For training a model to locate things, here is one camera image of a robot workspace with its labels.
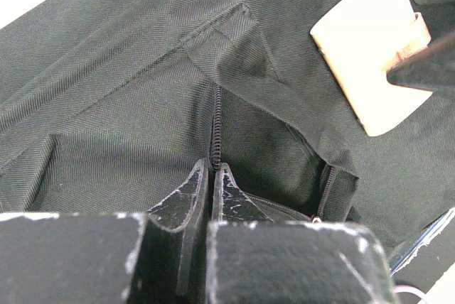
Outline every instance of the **zipper teeth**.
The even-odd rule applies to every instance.
[[[288,215],[290,215],[292,217],[303,217],[306,221],[311,221],[310,217],[306,216],[303,213],[297,212],[296,210],[293,210],[292,208],[280,205],[279,203],[276,203],[276,202],[273,202],[273,201],[266,200],[266,199],[264,199],[262,197],[259,197],[259,196],[256,196],[256,195],[247,194],[247,196],[250,197],[254,201],[262,202],[262,203],[264,203],[266,205],[269,205],[270,207],[277,208],[277,209],[281,210],[282,212],[285,212],[286,214],[288,214]]]
[[[213,91],[215,93],[215,112],[213,114],[212,151],[210,159],[213,170],[218,172],[221,166],[221,86],[215,84]]]
[[[321,219],[324,214],[324,207],[326,206],[328,195],[330,194],[330,191],[332,188],[332,182],[336,176],[336,173],[337,173],[337,168],[330,167],[330,173],[328,174],[328,179],[327,179],[326,185],[324,187],[324,191],[322,192],[321,201],[319,203],[318,212],[316,214]]]

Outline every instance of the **black zipper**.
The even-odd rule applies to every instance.
[[[289,207],[286,207],[286,206],[283,206],[283,205],[280,205],[276,202],[273,202],[273,201],[269,201],[269,200],[266,200],[262,197],[259,197],[259,196],[256,196],[256,195],[251,195],[251,194],[248,194],[248,193],[245,193],[253,202],[254,201],[257,201],[257,202],[261,202],[265,205],[268,205],[270,207],[273,207],[274,209],[276,210],[279,210],[280,212],[283,212],[284,214],[287,214],[289,215],[290,217],[292,217],[293,219],[297,220],[297,221],[307,221],[307,222],[310,222],[311,221],[311,218],[303,213],[300,213],[300,212],[297,212],[296,210],[293,210],[292,208],[289,208]]]
[[[328,196],[330,195],[330,191],[332,190],[333,181],[335,180],[338,174],[338,169],[336,167],[333,167],[331,165],[327,165],[327,167],[330,168],[330,172],[328,173],[327,182],[324,185],[321,201],[319,202],[318,212],[316,213],[316,217],[320,219],[323,218],[324,208],[326,206]]]
[[[213,112],[212,144],[210,162],[215,173],[221,166],[221,86],[213,85],[215,111]]]

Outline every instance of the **zipper pull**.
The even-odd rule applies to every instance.
[[[313,217],[313,219],[311,219],[311,223],[312,223],[312,224],[320,224],[320,223],[322,223],[322,220],[321,220],[320,217],[318,217],[317,215],[315,215],[315,216]]]

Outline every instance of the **dark green nylon fabric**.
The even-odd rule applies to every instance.
[[[0,30],[1,210],[147,210],[208,156],[216,82],[244,191],[314,214],[328,163],[327,218],[419,232],[455,205],[455,102],[366,136],[309,35],[339,1],[47,0]],[[455,28],[453,3],[414,9]]]

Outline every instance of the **scratched surface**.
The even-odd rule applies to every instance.
[[[198,161],[186,181],[147,212],[168,229],[180,227],[193,209],[201,187],[203,162]]]
[[[398,284],[412,284],[427,293],[444,275],[447,269],[455,264],[455,219],[447,213],[442,223],[433,234],[428,234],[421,241],[421,248],[412,254],[408,262],[403,263],[393,278]],[[400,294],[402,304],[417,304],[419,299],[414,295]]]
[[[145,214],[0,215],[0,303],[124,303]]]
[[[209,303],[396,303],[382,247],[343,224],[213,222]]]
[[[227,221],[273,221],[237,186],[229,165],[223,163],[215,179],[213,216]]]

